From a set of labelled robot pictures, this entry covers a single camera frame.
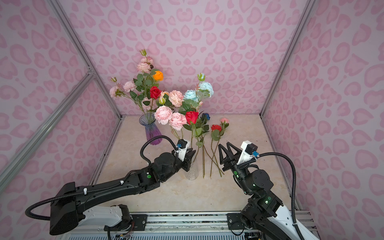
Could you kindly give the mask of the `clear glass cylinder vase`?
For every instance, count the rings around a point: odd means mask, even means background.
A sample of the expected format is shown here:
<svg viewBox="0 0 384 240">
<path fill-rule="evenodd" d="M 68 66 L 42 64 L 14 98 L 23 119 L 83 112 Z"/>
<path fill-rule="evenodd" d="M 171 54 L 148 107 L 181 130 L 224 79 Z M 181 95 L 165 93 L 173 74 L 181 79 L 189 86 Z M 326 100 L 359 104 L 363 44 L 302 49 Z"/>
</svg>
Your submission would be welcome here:
<svg viewBox="0 0 384 240">
<path fill-rule="evenodd" d="M 197 157 L 194 157 L 194 159 L 192 160 L 189 171 L 185 172 L 185 177 L 187 180 L 193 181 L 196 180 L 199 176 L 199 166 L 196 158 Z"/>
</svg>

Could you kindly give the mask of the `pink rose stem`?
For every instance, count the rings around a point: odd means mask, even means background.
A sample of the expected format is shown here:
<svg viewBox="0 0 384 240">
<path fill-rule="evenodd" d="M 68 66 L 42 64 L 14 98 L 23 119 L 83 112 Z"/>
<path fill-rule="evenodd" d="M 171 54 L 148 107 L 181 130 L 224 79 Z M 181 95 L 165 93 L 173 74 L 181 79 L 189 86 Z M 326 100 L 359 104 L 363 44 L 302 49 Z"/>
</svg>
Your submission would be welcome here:
<svg viewBox="0 0 384 240">
<path fill-rule="evenodd" d="M 230 123 L 229 123 L 229 120 L 227 118 L 221 118 L 220 120 L 220 126 L 221 126 L 221 130 L 220 130 L 220 136 L 223 136 L 226 129 L 229 127 Z"/>
</svg>

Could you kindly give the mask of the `blue rose stem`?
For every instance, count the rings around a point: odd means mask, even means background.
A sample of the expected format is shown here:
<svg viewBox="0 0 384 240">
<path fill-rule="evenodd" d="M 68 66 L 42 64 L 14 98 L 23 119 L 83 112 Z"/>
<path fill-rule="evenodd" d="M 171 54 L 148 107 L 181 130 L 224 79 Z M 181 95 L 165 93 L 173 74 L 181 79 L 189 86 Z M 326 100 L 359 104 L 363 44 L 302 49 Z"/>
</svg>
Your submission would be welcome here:
<svg viewBox="0 0 384 240">
<path fill-rule="evenodd" d="M 202 133 L 202 143 L 203 143 L 202 158 L 203 158 L 203 160 L 202 160 L 202 164 L 203 164 L 203 178 L 205 178 L 205 174 L 206 174 L 206 168 L 205 168 L 205 135 L 209 132 L 210 115 L 207 113 L 203 113 L 201 120 L 202 120 L 202 124 L 203 124 L 203 133 Z"/>
</svg>

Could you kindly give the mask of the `small mixed roses spray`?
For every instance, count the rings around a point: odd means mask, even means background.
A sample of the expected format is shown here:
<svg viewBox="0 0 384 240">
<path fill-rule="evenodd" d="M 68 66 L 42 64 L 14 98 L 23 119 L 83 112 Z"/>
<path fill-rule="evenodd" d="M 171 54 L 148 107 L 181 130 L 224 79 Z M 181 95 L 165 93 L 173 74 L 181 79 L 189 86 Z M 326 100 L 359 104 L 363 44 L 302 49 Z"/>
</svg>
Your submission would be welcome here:
<svg viewBox="0 0 384 240">
<path fill-rule="evenodd" d="M 187 124 L 187 118 L 181 113 L 174 113 L 171 107 L 166 105 L 167 99 L 165 97 L 159 97 L 159 107 L 155 111 L 155 119 L 161 125 L 169 125 L 171 128 L 171 133 L 180 140 L 178 132 L 181 132 L 184 125 Z"/>
</svg>

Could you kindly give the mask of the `purple glass vase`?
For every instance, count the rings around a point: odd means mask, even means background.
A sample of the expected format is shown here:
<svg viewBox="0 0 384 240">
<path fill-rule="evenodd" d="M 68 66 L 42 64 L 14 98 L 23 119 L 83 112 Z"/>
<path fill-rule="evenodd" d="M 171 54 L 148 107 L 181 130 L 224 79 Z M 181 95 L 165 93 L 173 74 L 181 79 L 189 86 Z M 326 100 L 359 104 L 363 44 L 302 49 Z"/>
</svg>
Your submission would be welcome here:
<svg viewBox="0 0 384 240">
<path fill-rule="evenodd" d="M 147 141 L 162 135 L 156 125 L 156 119 L 153 114 L 142 115 L 139 123 L 145 128 Z"/>
</svg>

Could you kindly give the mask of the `teal peony branch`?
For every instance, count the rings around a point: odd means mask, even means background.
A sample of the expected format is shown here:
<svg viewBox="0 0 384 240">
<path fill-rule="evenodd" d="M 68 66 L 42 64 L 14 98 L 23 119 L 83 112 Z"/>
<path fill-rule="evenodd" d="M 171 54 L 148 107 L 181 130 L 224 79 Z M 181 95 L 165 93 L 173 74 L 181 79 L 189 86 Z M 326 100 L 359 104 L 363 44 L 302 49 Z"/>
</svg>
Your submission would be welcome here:
<svg viewBox="0 0 384 240">
<path fill-rule="evenodd" d="M 193 90 L 187 90 L 183 97 L 182 106 L 179 107 L 179 113 L 185 115 L 187 112 L 199 112 L 203 101 L 212 98 L 214 88 L 211 83 L 206 81 L 206 75 L 199 73 L 197 75 L 198 83 Z"/>
</svg>

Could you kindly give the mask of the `large red rose stem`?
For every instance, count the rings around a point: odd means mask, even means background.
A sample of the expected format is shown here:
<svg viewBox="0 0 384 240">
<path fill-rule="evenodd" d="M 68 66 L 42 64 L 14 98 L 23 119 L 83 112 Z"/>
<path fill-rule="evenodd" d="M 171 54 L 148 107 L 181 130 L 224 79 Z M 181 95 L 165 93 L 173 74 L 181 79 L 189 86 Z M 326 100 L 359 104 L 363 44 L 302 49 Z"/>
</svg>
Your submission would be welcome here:
<svg viewBox="0 0 384 240">
<path fill-rule="evenodd" d="M 154 113 L 157 110 L 158 105 L 156 102 L 157 102 L 157 99 L 161 96 L 161 93 L 162 91 L 158 87 L 156 86 L 151 87 L 149 113 Z"/>
<path fill-rule="evenodd" d="M 203 113 L 199 112 L 186 112 L 186 120 L 187 123 L 183 125 L 183 127 L 192 133 L 192 139 L 196 139 L 196 146 L 198 147 L 196 154 L 194 157 L 197 157 L 199 154 L 200 149 L 203 146 L 202 143 L 202 133 L 203 133 L 203 124 L 202 124 L 202 117 Z"/>
</svg>

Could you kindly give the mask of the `orange rose stem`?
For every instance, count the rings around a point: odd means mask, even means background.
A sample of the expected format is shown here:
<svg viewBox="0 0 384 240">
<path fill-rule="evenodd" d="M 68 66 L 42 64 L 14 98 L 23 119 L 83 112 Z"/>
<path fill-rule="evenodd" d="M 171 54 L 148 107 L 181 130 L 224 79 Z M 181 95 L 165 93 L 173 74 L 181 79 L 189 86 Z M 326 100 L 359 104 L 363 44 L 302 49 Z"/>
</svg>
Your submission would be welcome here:
<svg viewBox="0 0 384 240">
<path fill-rule="evenodd" d="M 141 96 L 139 97 L 140 100 L 143 101 L 145 97 L 150 99 L 150 89 L 153 86 L 156 86 L 159 88 L 159 82 L 164 80 L 164 75 L 161 71 L 159 70 L 151 70 L 149 74 L 147 73 L 142 73 L 138 74 L 137 78 L 134 79 L 134 83 L 137 86 L 137 90 L 135 91 L 136 93 L 140 93 Z"/>
</svg>

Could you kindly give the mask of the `pink peony branch with bud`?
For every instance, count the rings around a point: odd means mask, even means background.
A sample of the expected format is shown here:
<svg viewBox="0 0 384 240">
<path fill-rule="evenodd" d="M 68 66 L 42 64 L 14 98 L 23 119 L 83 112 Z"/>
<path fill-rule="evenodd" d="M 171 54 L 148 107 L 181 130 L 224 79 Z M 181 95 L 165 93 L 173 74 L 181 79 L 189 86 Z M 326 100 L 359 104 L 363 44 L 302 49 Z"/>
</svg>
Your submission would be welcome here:
<svg viewBox="0 0 384 240">
<path fill-rule="evenodd" d="M 137 86 L 134 81 L 128 81 L 123 85 L 118 83 L 117 78 L 111 78 L 110 81 L 115 84 L 115 86 L 112 87 L 109 91 L 109 94 L 113 99 L 130 99 L 140 108 L 143 113 L 145 112 L 142 106 L 142 100 L 139 99 L 141 94 L 135 92 L 137 90 Z"/>
</svg>

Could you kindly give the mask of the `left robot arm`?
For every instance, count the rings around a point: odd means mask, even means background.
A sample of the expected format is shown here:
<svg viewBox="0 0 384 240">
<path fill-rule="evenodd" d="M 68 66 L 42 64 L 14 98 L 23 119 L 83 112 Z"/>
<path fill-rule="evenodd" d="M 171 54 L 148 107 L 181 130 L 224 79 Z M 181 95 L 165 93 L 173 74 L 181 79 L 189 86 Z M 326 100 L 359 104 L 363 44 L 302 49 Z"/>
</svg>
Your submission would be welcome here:
<svg viewBox="0 0 384 240">
<path fill-rule="evenodd" d="M 180 160 L 176 151 L 162 153 L 147 167 L 102 184 L 80 187 L 73 182 L 65 184 L 58 195 L 29 206 L 25 214 L 32 219 L 50 222 L 52 236 L 70 232 L 86 220 L 87 210 L 114 199 L 152 191 L 179 170 L 187 172 L 195 152 L 187 149 L 184 160 Z"/>
</svg>

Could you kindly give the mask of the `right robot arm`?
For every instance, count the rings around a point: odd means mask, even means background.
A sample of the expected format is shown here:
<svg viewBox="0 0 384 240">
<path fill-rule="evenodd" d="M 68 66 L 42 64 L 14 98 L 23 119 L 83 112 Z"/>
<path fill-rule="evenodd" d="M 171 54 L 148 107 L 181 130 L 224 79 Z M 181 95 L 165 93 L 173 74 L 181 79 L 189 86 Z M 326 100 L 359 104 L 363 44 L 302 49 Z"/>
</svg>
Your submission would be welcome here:
<svg viewBox="0 0 384 240">
<path fill-rule="evenodd" d="M 220 164 L 223 171 L 231 171 L 235 183 L 245 195 L 250 196 L 247 205 L 241 211 L 241 223 L 246 229 L 261 231 L 272 240 L 316 240 L 296 217 L 296 168 L 293 161 L 284 154 L 276 152 L 258 153 L 258 147 L 244 141 L 240 148 L 230 142 L 218 146 Z M 256 166 L 262 157 L 278 156 L 285 159 L 292 170 L 291 208 L 272 192 L 274 186 L 265 170 Z"/>
</svg>

